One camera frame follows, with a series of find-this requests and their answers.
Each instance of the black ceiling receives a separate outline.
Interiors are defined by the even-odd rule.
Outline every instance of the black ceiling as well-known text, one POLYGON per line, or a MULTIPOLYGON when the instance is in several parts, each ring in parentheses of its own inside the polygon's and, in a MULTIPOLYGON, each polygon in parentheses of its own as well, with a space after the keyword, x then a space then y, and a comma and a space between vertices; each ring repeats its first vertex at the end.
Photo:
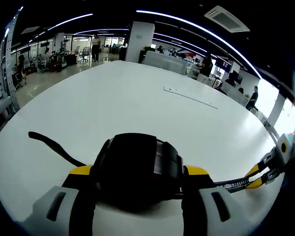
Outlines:
MULTIPOLYGON (((292 71, 295 70, 295 3, 274 5, 272 3, 238 3, 225 1, 200 1, 195 3, 182 2, 168 4, 167 2, 152 4, 129 4, 129 3, 113 3, 93 0, 76 0, 69 4, 61 4, 57 1, 19 1, 11 2, 10 7, 2 8, 2 17, 0 19, 0 40, 3 36, 4 26, 21 6, 24 9, 20 12, 13 36, 13 43, 21 42, 25 45, 29 40, 33 39, 37 34, 46 29, 63 22, 65 20, 93 13, 92 16, 81 18, 59 27, 56 27, 45 34, 38 37, 39 40, 51 38, 57 32, 76 33, 92 29, 124 29, 131 27, 133 21, 145 21, 155 23, 155 21, 171 24, 172 27, 165 24, 155 23, 155 32, 169 35, 182 39, 184 41, 195 44, 204 48, 213 54, 229 57, 226 50, 237 60, 239 60, 251 74, 255 73, 249 68, 243 59, 241 59, 234 51, 226 45, 208 35, 207 33, 185 24, 183 22, 166 18, 163 16, 136 13, 137 9, 161 12, 173 16, 177 16, 189 20, 195 24, 219 35, 236 49, 238 49, 254 66, 261 68, 283 83, 292 88, 292 71), (250 32, 230 33, 204 17, 209 10, 216 5, 225 8, 245 25, 250 28, 250 32), (28 27, 40 26, 32 33, 21 35, 21 32, 28 27), (199 34, 199 37, 186 30, 199 34), (223 50, 208 42, 210 40, 222 47, 223 50)), ((125 31, 115 31, 114 33, 124 34, 125 31)), ((168 38, 157 36, 160 39, 170 41, 168 38)), ((195 51, 201 52, 188 44, 183 46, 189 47, 195 51)), ((262 74, 265 79, 275 83, 271 78, 262 74)))

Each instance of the black cable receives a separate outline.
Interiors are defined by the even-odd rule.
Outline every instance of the black cable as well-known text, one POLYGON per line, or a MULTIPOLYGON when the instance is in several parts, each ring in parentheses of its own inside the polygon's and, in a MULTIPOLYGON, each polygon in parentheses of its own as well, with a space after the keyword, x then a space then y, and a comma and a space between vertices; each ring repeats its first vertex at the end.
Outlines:
POLYGON ((74 159, 72 156, 70 156, 56 141, 42 135, 36 132, 29 132, 29 137, 31 139, 36 139, 39 141, 42 141, 45 143, 48 147, 50 147, 52 150, 54 150, 56 153, 58 153, 60 156, 62 156, 65 160, 70 162, 72 165, 75 165, 76 167, 85 166, 86 164, 74 159))

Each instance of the office chair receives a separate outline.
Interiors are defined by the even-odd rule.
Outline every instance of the office chair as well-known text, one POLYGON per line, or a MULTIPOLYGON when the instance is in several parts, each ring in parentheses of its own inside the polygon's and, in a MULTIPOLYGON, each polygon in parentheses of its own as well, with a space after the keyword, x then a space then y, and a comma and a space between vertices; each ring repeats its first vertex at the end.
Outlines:
POLYGON ((47 60, 46 60, 45 55, 40 56, 40 65, 42 66, 42 71, 41 72, 44 72, 45 70, 49 70, 47 68, 47 60))
POLYGON ((82 55, 80 55, 81 58, 79 59, 79 62, 89 61, 89 59, 85 58, 85 57, 89 56, 89 49, 90 49, 90 47, 83 48, 82 55))
POLYGON ((77 46, 77 48, 75 49, 75 55, 79 55, 79 49, 80 49, 80 46, 77 46))

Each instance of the white table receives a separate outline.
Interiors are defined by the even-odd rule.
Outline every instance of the white table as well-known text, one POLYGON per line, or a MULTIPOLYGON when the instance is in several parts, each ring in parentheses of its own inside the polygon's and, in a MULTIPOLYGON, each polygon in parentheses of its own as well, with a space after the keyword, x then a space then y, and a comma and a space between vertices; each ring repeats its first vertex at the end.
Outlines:
MULTIPOLYGON (((86 164, 116 134, 138 132, 172 144, 184 164, 206 169, 213 181, 243 177, 274 146, 257 117, 222 93, 186 76, 131 62, 114 61, 80 72, 49 88, 23 107, 0 133, 0 199, 15 221, 32 204, 61 186, 74 166, 40 141, 36 131, 61 144, 86 164), (178 89, 204 102, 163 90, 178 89)), ((283 176, 254 190, 233 193, 249 219, 260 223, 283 176)), ((146 215, 98 205, 95 235, 183 233, 180 200, 160 203, 146 215)))

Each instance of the led light strip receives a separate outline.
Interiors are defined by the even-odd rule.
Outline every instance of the led light strip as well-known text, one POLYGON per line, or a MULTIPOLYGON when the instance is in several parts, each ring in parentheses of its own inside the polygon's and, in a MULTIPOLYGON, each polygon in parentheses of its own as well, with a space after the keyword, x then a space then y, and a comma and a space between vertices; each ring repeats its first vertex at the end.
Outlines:
POLYGON ((168 38, 172 38, 172 39, 174 39, 174 40, 178 40, 178 41, 184 42, 184 43, 189 44, 189 45, 191 45, 191 46, 193 46, 193 47, 195 47, 195 48, 198 48, 198 49, 200 49, 200 50, 202 50, 202 51, 204 51, 204 52, 207 52, 207 50, 204 50, 203 48, 200 48, 200 47, 198 47, 198 46, 196 46, 196 45, 193 45, 193 44, 188 43, 188 42, 186 42, 186 41, 183 41, 183 40, 181 40, 181 39, 174 38, 174 37, 171 37, 171 36, 168 36, 168 35, 164 35, 164 34, 161 34, 161 33, 154 33, 154 34, 157 34, 157 35, 160 35, 160 36, 164 36, 164 37, 168 37, 168 38))
POLYGON ((19 48, 19 49, 17 49, 17 50, 14 50, 13 52, 11 52, 11 54, 16 53, 16 52, 18 52, 18 51, 20 51, 20 50, 22 50, 22 49, 24 49, 24 48, 31 47, 31 46, 34 46, 34 45, 37 45, 37 44, 38 44, 38 43, 33 43, 33 44, 30 44, 30 45, 25 46, 25 47, 23 47, 23 48, 19 48))
POLYGON ((98 35, 125 35, 120 33, 99 33, 98 35))
POLYGON ((78 16, 78 17, 75 17, 75 18, 72 18, 72 19, 70 19, 70 20, 67 20, 67 21, 61 22, 61 23, 59 23, 59 24, 57 24, 57 25, 55 25, 55 26, 49 28, 48 30, 51 30, 51 29, 53 29, 53 28, 55 28, 55 27, 57 27, 57 26, 60 26, 60 25, 65 24, 65 23, 68 23, 68 22, 70 22, 70 21, 74 21, 74 20, 77 20, 77 19, 80 19, 80 18, 83 18, 83 17, 86 17, 86 16, 91 16, 91 15, 93 15, 93 13, 91 13, 91 14, 87 14, 87 15, 83 15, 83 16, 78 16))
POLYGON ((179 18, 179 17, 176 17, 176 16, 171 16, 171 15, 167 15, 167 14, 163 14, 163 13, 158 13, 158 12, 153 12, 153 11, 143 11, 143 10, 137 10, 136 12, 138 13, 147 13, 147 14, 152 14, 152 15, 158 15, 158 16, 165 16, 165 17, 168 17, 168 18, 172 18, 172 19, 175 19, 175 20, 178 20, 178 21, 181 21, 181 22, 184 22, 184 23, 187 23, 191 26, 194 26, 194 27, 197 27, 199 29, 201 29, 202 31, 212 35, 213 37, 215 37, 216 39, 220 40, 221 42, 223 42, 225 45, 227 45, 228 47, 230 47, 231 49, 234 50, 234 52, 236 52, 253 70, 254 72, 258 75, 258 77, 260 79, 263 79, 261 74, 257 71, 257 69, 248 61, 247 58, 245 58, 236 48, 234 48, 231 44, 229 44, 228 42, 226 42, 223 38, 221 38, 220 36, 214 34, 213 32, 209 31, 208 29, 205 29, 195 23, 192 23, 190 21, 187 21, 187 20, 184 20, 182 18, 179 18))
POLYGON ((159 38, 153 38, 153 39, 155 39, 155 40, 159 40, 159 41, 163 41, 163 42, 166 42, 166 43, 174 44, 174 45, 176 45, 176 46, 178 46, 178 47, 180 47, 180 48, 185 48, 185 49, 187 49, 187 50, 189 50, 189 51, 191 51, 191 52, 194 52, 194 53, 196 53, 196 54, 201 55, 202 57, 205 57, 205 55, 203 55, 203 54, 201 54, 201 53, 198 53, 198 52, 196 52, 196 51, 193 51, 193 50, 190 49, 190 48, 186 48, 186 47, 184 47, 184 46, 181 46, 181 45, 179 45, 179 44, 172 43, 172 42, 169 42, 169 41, 166 41, 166 40, 163 40, 163 39, 159 39, 159 38))
POLYGON ((92 30, 77 32, 76 34, 86 33, 86 32, 92 32, 92 31, 102 31, 102 30, 129 30, 129 29, 92 29, 92 30))

